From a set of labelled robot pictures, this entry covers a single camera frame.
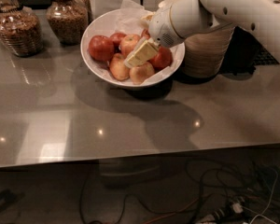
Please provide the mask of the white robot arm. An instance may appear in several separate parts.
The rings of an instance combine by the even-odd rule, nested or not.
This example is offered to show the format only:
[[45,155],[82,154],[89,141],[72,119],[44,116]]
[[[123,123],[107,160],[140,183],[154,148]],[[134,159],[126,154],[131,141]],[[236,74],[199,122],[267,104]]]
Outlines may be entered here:
[[171,48],[186,38],[234,24],[254,36],[280,63],[280,0],[173,0],[148,23],[149,39],[141,39],[124,61],[129,68],[153,58],[160,46]]

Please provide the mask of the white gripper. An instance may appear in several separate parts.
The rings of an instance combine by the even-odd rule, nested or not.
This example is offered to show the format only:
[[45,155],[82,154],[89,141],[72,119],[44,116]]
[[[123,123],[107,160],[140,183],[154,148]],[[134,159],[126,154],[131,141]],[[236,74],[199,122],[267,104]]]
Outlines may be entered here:
[[151,38],[142,37],[135,48],[128,54],[124,60],[124,64],[128,68],[143,65],[152,59],[159,52],[160,45],[172,48],[184,41],[175,31],[171,20],[172,4],[172,1],[161,1],[158,10],[149,12],[141,18],[141,22]]

